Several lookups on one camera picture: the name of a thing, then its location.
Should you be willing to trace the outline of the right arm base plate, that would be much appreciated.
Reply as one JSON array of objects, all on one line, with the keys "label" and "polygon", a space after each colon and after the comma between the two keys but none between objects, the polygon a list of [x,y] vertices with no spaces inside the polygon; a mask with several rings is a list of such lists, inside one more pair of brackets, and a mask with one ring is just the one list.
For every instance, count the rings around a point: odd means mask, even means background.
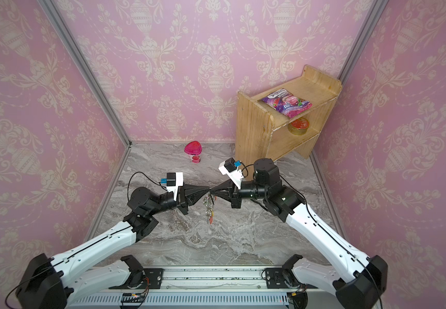
[{"label": "right arm base plate", "polygon": [[264,278],[269,289],[291,289],[298,286],[292,272],[283,268],[264,269]]}]

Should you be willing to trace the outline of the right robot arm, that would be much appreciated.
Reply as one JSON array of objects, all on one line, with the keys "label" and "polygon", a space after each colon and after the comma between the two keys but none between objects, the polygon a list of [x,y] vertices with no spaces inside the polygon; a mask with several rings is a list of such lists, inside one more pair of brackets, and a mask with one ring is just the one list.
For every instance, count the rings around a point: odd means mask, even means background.
[{"label": "right robot arm", "polygon": [[283,276],[292,286],[312,285],[334,295],[343,308],[382,308],[387,289],[388,264],[351,245],[324,222],[306,197],[280,173],[270,158],[255,161],[253,177],[244,179],[247,167],[233,158],[220,163],[228,181],[213,187],[211,194],[237,209],[251,200],[305,237],[330,263],[319,265],[300,255],[283,264]]}]

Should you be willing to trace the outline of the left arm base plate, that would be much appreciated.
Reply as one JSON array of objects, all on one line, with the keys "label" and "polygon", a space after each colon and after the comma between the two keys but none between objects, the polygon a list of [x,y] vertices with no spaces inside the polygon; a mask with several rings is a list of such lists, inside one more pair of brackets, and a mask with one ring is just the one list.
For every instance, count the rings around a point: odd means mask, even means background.
[{"label": "left arm base plate", "polygon": [[161,268],[147,268],[142,271],[136,271],[132,275],[132,278],[126,284],[131,289],[160,289],[164,269]]}]

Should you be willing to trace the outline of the metal key organizer plate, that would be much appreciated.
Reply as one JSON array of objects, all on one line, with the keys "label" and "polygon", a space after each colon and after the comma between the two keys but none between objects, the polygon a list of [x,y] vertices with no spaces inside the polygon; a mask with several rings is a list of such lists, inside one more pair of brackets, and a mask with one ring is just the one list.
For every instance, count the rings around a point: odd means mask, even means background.
[{"label": "metal key organizer plate", "polygon": [[215,216],[214,215],[215,201],[216,201],[216,198],[211,193],[208,193],[203,199],[203,204],[206,207],[206,216],[208,219],[208,223],[209,223],[210,216],[213,216],[213,218]]}]

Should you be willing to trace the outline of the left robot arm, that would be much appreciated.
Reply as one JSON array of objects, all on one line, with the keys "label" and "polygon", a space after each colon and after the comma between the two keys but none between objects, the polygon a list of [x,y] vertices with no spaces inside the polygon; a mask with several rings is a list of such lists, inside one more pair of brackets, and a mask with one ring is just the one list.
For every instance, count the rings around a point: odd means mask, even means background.
[{"label": "left robot arm", "polygon": [[22,308],[66,308],[73,302],[111,287],[149,287],[142,264],[132,255],[105,267],[96,264],[146,238],[156,227],[155,215],[172,209],[183,214],[211,191],[209,187],[181,185],[163,194],[146,187],[135,189],[131,212],[99,236],[61,254],[34,257],[20,283],[12,289]]}]

